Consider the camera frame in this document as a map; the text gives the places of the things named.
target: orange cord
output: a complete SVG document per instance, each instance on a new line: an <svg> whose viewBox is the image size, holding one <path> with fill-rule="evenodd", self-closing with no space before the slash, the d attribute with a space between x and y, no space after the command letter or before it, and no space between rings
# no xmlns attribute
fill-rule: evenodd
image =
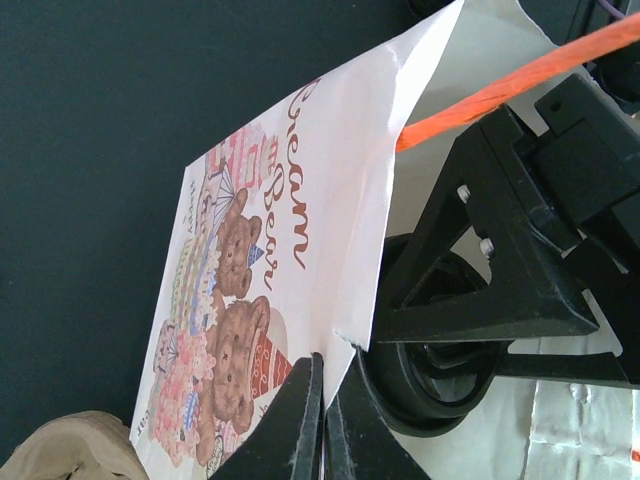
<svg viewBox="0 0 640 480"><path fill-rule="evenodd" d="M451 128L472 123L551 77L637 40L640 40L640 13L558 47L455 105L404 127L396 143L396 152L415 147Z"/></svg>

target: brown teddy bear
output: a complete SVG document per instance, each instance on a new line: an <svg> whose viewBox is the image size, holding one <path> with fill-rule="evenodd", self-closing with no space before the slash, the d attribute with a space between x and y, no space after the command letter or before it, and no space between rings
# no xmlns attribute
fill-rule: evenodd
<svg viewBox="0 0 640 480"><path fill-rule="evenodd" d="M247 219L242 216L247 197L246 188L238 191L218 230L220 258L215 271L216 287L222 295L235 295L239 299L249 291L252 276L248 265L249 249L258 241L262 230L259 217Z"/></svg>
<svg viewBox="0 0 640 480"><path fill-rule="evenodd" d="M207 332L207 351L216 358L213 380L203 380L196 459L206 465L215 446L216 419L231 422L241 435L249 430L253 418L253 398L249 361L258 330L269 328L271 310L267 297L253 302L238 300L225 308L222 292L215 287L213 304L218 324Z"/></svg>

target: paper bag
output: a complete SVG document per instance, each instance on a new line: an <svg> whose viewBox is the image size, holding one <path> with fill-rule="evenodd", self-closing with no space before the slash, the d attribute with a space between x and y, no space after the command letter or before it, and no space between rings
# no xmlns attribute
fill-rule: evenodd
<svg viewBox="0 0 640 480"><path fill-rule="evenodd" d="M329 404L367 346L400 130L462 0L313 80L187 167L131 441L152 480L208 478L291 366Z"/></svg>

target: purple wire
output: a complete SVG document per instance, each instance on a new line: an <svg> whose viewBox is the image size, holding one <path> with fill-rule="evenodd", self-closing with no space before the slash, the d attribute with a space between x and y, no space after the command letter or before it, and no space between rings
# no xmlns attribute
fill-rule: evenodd
<svg viewBox="0 0 640 480"><path fill-rule="evenodd" d="M623 18L626 17L626 15L624 13L622 13L620 10L618 10L616 7L614 7L613 5L611 5L611 3L609 2L609 0L598 0L598 4L607 11L607 13L609 15L611 15L614 18L617 18L618 20L622 20Z"/></svg>

